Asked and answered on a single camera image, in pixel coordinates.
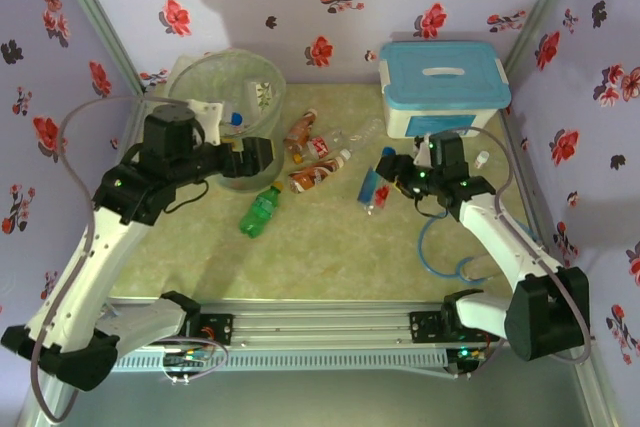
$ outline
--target plastic bottle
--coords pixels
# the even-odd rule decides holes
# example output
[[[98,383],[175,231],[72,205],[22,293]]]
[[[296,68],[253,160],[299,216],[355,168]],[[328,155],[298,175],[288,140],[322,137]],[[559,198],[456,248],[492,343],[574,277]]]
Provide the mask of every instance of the plastic bottle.
[[[365,147],[371,139],[376,138],[384,131],[384,122],[381,119],[369,119],[367,120],[358,131],[349,137],[348,149],[351,153]]]
[[[289,174],[289,188],[291,192],[299,194],[305,190],[320,184],[336,170],[344,166],[345,162],[351,158],[351,152],[343,149],[333,159],[321,160],[315,164],[304,167],[301,170]]]
[[[307,160],[320,160],[341,147],[344,141],[342,129],[333,129],[307,142],[300,152],[293,154],[293,161],[301,164]]]
[[[316,121],[316,117],[318,117],[318,112],[315,109],[309,109],[293,124],[284,139],[284,146],[289,152],[295,154],[302,150],[309,140],[311,126]]]
[[[385,147],[382,150],[382,156],[395,154],[396,151],[391,147]],[[367,175],[364,177],[362,187],[358,193],[358,202],[364,206],[367,214],[372,215],[384,209],[384,204],[391,192],[391,184],[387,182],[381,175],[377,174],[373,168],[369,167]]]
[[[240,220],[240,232],[252,239],[258,237],[278,207],[280,192],[282,192],[282,184],[274,182],[269,190],[258,194],[256,200],[251,204],[249,212]]]

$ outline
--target blue bottle cap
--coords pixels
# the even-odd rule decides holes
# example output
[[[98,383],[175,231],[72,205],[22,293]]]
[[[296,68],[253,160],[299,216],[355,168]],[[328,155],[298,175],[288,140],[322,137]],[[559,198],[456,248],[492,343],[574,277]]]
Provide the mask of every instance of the blue bottle cap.
[[[240,115],[237,112],[234,112],[233,114],[231,114],[231,125],[233,125],[234,127],[237,127],[240,124],[242,124],[242,115]]]

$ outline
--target white robotic arm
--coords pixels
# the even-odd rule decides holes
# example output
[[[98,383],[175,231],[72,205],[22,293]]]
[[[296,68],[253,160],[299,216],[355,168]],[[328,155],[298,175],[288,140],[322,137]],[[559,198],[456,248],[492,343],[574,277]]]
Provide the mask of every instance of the white robotic arm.
[[[432,135],[422,141],[419,151],[416,159],[384,156],[376,171],[413,199],[416,208],[423,197],[436,196],[482,242],[513,292],[510,298],[498,298],[471,289],[445,297],[445,330],[489,332],[507,339],[525,360],[588,344],[586,275],[578,267],[565,269],[549,256],[496,202],[496,192],[486,179],[469,176],[459,135]]]
[[[200,306],[176,292],[135,313],[98,317],[125,261],[175,200],[177,188],[206,182],[213,174],[255,175],[272,162],[269,139],[221,143],[221,116],[221,104],[189,101],[188,107],[161,105],[145,118],[142,143],[105,173],[93,197],[92,233],[85,230],[36,315],[5,331],[3,346],[28,359],[39,352],[42,370],[86,391],[100,384],[123,355],[176,334],[196,336]],[[93,236],[88,254],[87,235]],[[77,270],[82,256],[84,265]]]

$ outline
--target plastic storage box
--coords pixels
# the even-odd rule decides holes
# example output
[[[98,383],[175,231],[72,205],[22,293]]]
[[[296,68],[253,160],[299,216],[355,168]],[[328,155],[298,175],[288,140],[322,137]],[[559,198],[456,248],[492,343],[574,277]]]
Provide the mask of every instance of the plastic storage box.
[[[379,68],[387,134],[395,139],[484,127],[511,102],[502,63],[486,42],[392,42],[380,51]]]

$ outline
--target clear plastic bowl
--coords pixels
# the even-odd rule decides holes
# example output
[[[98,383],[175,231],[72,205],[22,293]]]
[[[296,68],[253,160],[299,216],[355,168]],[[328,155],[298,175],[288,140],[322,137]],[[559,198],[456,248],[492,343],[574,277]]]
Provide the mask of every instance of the clear plastic bowl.
[[[246,50],[231,49],[204,57],[184,69],[171,85],[173,99],[221,102],[225,112],[242,115],[240,127],[220,128],[223,141],[239,142],[244,137],[271,139],[273,162],[253,177],[228,179],[217,176],[223,187],[255,192],[268,187],[284,163],[284,128],[281,120],[286,83],[280,71],[267,59]]]

